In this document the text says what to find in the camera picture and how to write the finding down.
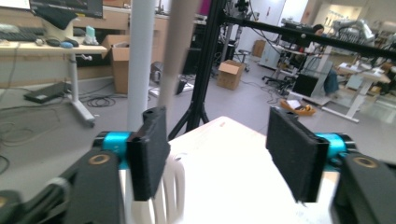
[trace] laboratory room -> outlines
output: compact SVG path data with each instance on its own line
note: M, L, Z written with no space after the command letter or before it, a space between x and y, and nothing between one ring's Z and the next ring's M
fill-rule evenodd
M0 223L396 223L394 0L0 0Z

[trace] floor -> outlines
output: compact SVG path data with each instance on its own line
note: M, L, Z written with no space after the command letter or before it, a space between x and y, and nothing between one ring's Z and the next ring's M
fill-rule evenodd
M250 62L250 71L242 75L235 91L218 87L216 80L211 78L205 99L209 119L227 116L266 134L269 107L279 105L276 91L262 81L262 76L272 73L272 70ZM91 128L79 118L67 99L56 99L52 101L53 105L48 106L6 109L36 105L23 100L26 92L24 89L8 90L0 104L0 189L15 189L21 192L24 200L36 195L52 177L87 152L97 134L102 131L125 131L127 127L127 99L123 96L94 102L95 105L106 102L110 106L89 107L96 116L95 126ZM110 95L113 92L111 78L80 81L84 101L89 99L87 96ZM172 108L168 109L171 112L168 132L186 112L191 95L192 91L185 91L175 97ZM156 104L157 98L150 95L148 108ZM341 106L330 106L345 110ZM318 108L312 117L300 117L299 121L314 133L346 133L362 153L396 163L395 108L367 102L356 117L360 119L359 123Z

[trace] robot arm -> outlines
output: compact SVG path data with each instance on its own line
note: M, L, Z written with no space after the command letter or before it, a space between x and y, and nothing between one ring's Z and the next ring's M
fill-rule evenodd
M337 39L374 46L375 35L364 20L337 20L332 23L332 28Z

